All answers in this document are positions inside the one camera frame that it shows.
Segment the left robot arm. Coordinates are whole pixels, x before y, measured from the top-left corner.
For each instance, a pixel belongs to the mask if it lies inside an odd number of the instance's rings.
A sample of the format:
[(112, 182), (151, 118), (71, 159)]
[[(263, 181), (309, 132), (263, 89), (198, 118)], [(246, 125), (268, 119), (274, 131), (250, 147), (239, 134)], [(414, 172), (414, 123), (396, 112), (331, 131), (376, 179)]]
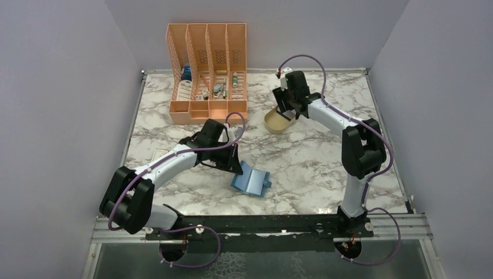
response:
[(178, 211), (154, 204), (154, 193), (204, 161), (214, 162), (219, 170), (242, 174), (237, 142), (244, 131), (233, 132), (229, 124), (208, 119), (200, 131), (179, 140), (158, 159), (136, 169), (118, 168), (99, 206), (100, 213), (108, 218), (108, 229), (135, 234), (143, 228), (159, 228), (168, 238), (180, 236), (183, 224)]

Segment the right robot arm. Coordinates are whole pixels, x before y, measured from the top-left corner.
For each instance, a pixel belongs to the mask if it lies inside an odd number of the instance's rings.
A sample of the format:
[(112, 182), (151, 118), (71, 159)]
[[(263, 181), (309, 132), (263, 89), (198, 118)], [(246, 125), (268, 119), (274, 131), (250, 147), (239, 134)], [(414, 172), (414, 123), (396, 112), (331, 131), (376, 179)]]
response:
[(312, 93), (302, 71), (287, 68), (278, 71), (276, 76), (280, 86), (272, 93), (279, 116), (287, 120), (303, 116), (340, 136), (341, 161), (348, 178), (342, 204), (337, 209), (335, 228), (340, 235), (348, 237), (366, 218), (367, 182), (387, 160), (380, 125), (377, 120), (362, 120), (343, 112), (320, 93)]

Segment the blue leather card holder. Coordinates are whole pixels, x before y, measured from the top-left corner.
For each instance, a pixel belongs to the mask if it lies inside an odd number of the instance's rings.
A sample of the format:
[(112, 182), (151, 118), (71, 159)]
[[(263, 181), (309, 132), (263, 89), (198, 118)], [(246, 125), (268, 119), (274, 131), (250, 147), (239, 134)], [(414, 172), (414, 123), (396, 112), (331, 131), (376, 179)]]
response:
[(235, 174), (230, 186), (244, 194), (264, 198), (272, 185), (270, 172), (254, 169), (245, 161), (241, 161), (240, 166), (243, 174)]

